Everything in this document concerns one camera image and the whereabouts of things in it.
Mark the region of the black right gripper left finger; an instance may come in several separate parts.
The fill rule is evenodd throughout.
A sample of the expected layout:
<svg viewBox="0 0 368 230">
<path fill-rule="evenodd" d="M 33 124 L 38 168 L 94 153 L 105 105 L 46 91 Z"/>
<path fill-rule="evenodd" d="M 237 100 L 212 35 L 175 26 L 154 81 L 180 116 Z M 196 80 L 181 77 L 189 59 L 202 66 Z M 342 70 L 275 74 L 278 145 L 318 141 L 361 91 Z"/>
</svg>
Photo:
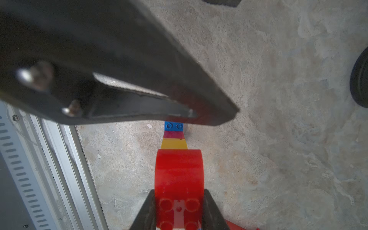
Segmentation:
<svg viewBox="0 0 368 230">
<path fill-rule="evenodd" d="M 148 193 L 129 230 L 156 230 L 156 200 L 154 190 Z"/>
</svg>

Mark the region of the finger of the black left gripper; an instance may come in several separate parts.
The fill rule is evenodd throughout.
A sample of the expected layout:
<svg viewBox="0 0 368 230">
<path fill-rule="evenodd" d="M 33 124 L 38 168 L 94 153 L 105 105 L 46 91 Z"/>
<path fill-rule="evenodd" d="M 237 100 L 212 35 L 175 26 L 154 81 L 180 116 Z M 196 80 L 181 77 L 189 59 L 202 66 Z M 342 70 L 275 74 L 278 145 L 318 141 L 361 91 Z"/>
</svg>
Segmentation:
<svg viewBox="0 0 368 230">
<path fill-rule="evenodd" d="M 1 1 L 1 99 L 67 125 L 239 112 L 140 1 Z"/>
</svg>

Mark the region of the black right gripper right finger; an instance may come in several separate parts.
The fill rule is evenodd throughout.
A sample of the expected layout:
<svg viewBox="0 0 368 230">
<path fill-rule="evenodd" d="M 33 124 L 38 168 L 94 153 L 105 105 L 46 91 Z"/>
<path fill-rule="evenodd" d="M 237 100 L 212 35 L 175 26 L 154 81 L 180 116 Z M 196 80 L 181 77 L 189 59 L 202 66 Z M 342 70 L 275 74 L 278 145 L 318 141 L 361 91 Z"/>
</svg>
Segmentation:
<svg viewBox="0 0 368 230">
<path fill-rule="evenodd" d="M 230 230 L 227 222 L 220 212 L 220 209 L 207 189 L 204 190 L 203 197 L 202 229 Z"/>
</svg>

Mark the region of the red lego brick top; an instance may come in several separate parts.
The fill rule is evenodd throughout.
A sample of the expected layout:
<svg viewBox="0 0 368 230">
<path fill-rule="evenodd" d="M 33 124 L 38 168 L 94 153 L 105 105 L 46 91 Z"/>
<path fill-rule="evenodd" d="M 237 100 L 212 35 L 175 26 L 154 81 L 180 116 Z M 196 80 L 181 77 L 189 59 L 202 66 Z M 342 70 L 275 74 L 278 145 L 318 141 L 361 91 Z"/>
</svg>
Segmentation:
<svg viewBox="0 0 368 230">
<path fill-rule="evenodd" d="M 200 150 L 158 150 L 154 185 L 157 228 L 202 228 L 204 166 Z"/>
</svg>

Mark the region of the red lego brick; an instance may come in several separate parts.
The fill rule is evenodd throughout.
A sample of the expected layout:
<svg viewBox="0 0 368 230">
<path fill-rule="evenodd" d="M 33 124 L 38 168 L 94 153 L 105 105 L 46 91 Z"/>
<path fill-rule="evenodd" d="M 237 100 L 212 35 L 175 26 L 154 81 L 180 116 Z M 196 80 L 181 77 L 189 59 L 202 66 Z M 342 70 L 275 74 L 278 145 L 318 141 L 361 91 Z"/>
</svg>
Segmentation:
<svg viewBox="0 0 368 230">
<path fill-rule="evenodd" d="M 158 150 L 154 185 L 157 228 L 202 228 L 204 166 L 200 150 Z"/>
<path fill-rule="evenodd" d="M 164 139 L 185 139 L 183 131 L 164 131 Z"/>
<path fill-rule="evenodd" d="M 246 230 L 245 228 L 229 221 L 229 220 L 226 220 L 226 223 L 228 225 L 228 227 L 230 228 L 230 230 Z"/>
</svg>

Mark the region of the yellow lego brick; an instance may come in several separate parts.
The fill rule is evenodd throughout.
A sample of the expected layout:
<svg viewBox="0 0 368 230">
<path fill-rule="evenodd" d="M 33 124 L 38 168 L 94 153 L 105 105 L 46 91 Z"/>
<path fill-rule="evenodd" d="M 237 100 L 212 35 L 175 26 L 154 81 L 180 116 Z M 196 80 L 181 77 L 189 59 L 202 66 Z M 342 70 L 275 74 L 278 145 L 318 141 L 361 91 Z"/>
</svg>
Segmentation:
<svg viewBox="0 0 368 230">
<path fill-rule="evenodd" d="M 188 146 L 185 139 L 163 139 L 161 144 L 163 150 L 187 150 Z"/>
</svg>

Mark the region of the dark blue lego brick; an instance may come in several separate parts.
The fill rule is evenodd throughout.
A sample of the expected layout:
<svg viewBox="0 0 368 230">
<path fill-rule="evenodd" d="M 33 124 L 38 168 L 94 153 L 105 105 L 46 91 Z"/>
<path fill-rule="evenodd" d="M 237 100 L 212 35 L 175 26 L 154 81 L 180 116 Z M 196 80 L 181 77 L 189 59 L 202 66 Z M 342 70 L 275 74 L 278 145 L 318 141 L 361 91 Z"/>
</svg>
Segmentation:
<svg viewBox="0 0 368 230">
<path fill-rule="evenodd" d="M 183 123 L 165 121 L 164 130 L 183 132 Z"/>
</svg>

